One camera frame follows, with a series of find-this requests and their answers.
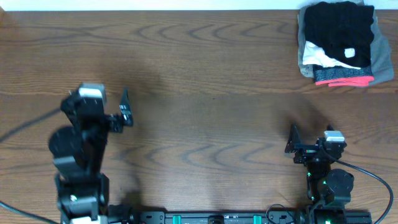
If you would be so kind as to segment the black t-shirt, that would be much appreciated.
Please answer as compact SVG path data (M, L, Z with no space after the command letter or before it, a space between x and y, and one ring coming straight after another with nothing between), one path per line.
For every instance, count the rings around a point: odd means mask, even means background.
M374 40L373 12L374 6L350 1L314 4L305 10L305 38L330 58L352 67L368 67Z

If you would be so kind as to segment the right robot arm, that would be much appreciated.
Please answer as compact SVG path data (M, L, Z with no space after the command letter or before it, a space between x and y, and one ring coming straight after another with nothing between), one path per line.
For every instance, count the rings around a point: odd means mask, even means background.
M346 223L345 205L351 201L354 177L331 165L341 158L346 147L340 131L327 126L324 136L315 144L304 144L296 125L290 126L286 153L293 153L293 161L307 168L307 197L312 201L296 211L294 223Z

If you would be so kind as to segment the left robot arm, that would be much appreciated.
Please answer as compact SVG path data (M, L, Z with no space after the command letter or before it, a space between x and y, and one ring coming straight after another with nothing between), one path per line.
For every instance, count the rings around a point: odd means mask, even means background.
M106 114L103 85L81 85L65 98L60 110L71 124L49 139L58 170L57 207L61 223L109 223L109 179L101 173L109 133L121 133L134 124L128 90L120 114Z

